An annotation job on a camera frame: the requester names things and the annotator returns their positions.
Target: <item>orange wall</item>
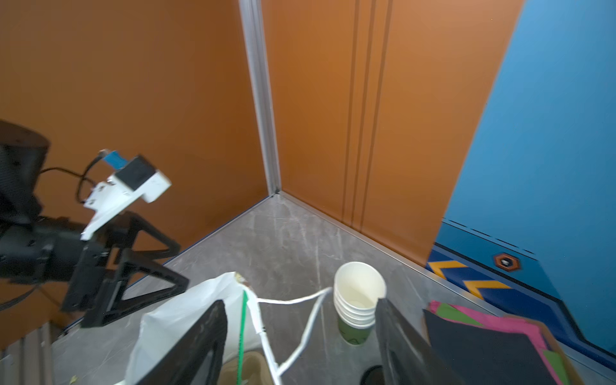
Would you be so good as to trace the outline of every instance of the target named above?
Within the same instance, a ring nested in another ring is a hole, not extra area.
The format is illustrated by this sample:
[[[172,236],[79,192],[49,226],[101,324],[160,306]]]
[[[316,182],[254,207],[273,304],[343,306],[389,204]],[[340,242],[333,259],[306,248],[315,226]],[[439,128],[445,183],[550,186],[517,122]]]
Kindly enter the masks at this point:
[[[236,1],[4,1],[0,55],[0,119],[51,141],[47,167],[81,172],[102,148],[146,156],[173,185],[131,209],[183,248],[266,197]],[[75,187],[42,175],[43,214],[87,222]],[[65,285],[46,286],[61,301]],[[26,290],[6,287],[0,301]],[[48,307],[36,293],[0,312],[0,346],[50,317],[66,323]]]
[[[264,0],[282,189],[425,263],[523,0]]]

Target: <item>vertical groove line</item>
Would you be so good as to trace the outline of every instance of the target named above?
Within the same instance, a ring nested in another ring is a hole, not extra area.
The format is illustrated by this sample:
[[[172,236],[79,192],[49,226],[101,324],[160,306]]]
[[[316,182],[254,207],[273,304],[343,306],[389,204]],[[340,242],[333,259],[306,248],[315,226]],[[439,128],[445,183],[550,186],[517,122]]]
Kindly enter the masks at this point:
[[[391,12],[394,6],[394,0],[389,0],[387,4],[387,19],[385,20],[385,36],[383,37],[383,50],[381,51],[381,68],[379,69],[379,83],[376,88],[376,106],[375,117],[372,123],[372,138],[370,142],[370,152],[368,154],[368,172],[366,175],[366,186],[363,191],[362,218],[359,224],[359,230],[363,229],[363,218],[366,212],[366,202],[368,200],[368,184],[370,183],[370,171],[372,170],[372,155],[375,149],[376,140],[376,125],[379,118],[379,108],[381,106],[381,89],[383,88],[383,74],[385,72],[385,58],[387,56],[387,44],[389,42],[389,29],[391,28]]]
[[[353,48],[351,50],[351,85],[349,86],[349,115],[347,117],[347,146],[344,158],[344,180],[342,184],[342,215],[340,222],[344,222],[344,208],[346,207],[346,185],[349,173],[349,151],[351,146],[351,118],[353,115],[353,91],[355,85],[355,56],[357,56],[357,29],[359,24],[359,0],[355,0],[355,22],[353,24]]]
[[[370,9],[370,27],[368,29],[368,51],[366,53],[366,73],[363,77],[362,118],[359,122],[359,145],[357,146],[357,163],[355,165],[355,184],[353,186],[353,204],[351,206],[351,227],[355,219],[355,198],[357,197],[357,182],[359,179],[359,161],[362,156],[363,120],[366,115],[366,98],[368,95],[368,75],[370,74],[370,55],[372,52],[372,39],[375,27],[376,0],[372,0]]]

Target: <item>gray wooden slat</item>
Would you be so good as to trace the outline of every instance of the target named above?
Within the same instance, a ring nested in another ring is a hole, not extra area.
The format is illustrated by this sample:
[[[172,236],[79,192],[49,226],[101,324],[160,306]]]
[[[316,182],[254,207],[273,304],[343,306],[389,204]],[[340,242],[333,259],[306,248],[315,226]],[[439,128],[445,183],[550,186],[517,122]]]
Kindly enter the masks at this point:
[[[23,385],[41,385],[41,340],[39,330],[23,338]]]
[[[51,365],[51,330],[49,322],[41,326],[41,357],[43,359],[43,385],[53,385],[54,369]]]
[[[6,371],[5,379],[6,384],[14,385],[22,383],[22,340],[13,342],[6,349],[6,355],[10,357],[7,361],[8,365],[5,367]]]

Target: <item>white bag handle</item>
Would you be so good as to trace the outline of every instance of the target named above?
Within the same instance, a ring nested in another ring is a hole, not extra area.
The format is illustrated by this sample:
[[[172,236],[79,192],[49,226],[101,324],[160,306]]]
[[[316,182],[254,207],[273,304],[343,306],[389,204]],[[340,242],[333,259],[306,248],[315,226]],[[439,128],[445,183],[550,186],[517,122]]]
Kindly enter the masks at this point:
[[[248,307],[250,308],[251,318],[253,319],[254,329],[257,331],[259,336],[261,337],[261,343],[263,346],[263,351],[265,353],[265,359],[267,360],[267,364],[270,367],[270,371],[273,373],[273,381],[276,385],[281,385],[280,376],[287,370],[289,367],[298,359],[299,355],[302,354],[306,346],[308,345],[308,340],[310,339],[310,334],[312,333],[312,327],[314,326],[314,322],[317,319],[318,310],[321,308],[323,301],[327,294],[331,292],[331,287],[322,289],[314,294],[311,294],[306,297],[291,299],[289,301],[279,301],[278,299],[264,299],[257,298],[257,296],[252,292],[252,290],[246,290],[246,293],[249,297]],[[272,352],[272,348],[270,347],[269,340],[267,339],[267,335],[265,333],[265,328],[263,327],[261,321],[261,310],[259,308],[259,303],[267,303],[267,304],[278,304],[278,305],[293,305],[299,304],[300,302],[309,301],[313,298],[317,298],[316,302],[312,306],[312,311],[308,316],[308,323],[304,328],[304,332],[302,334],[302,338],[299,342],[299,345],[293,353],[284,361],[280,366],[276,363],[276,359],[274,358],[274,353]]]

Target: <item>paper cup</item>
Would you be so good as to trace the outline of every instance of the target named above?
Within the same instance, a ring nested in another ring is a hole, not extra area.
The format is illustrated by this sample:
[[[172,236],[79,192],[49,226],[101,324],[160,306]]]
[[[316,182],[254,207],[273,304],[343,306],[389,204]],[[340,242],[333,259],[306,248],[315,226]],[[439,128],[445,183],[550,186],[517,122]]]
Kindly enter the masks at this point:
[[[375,324],[376,303],[387,292],[385,280],[372,266],[348,262],[334,276],[334,307],[338,329],[350,344],[366,341]]]

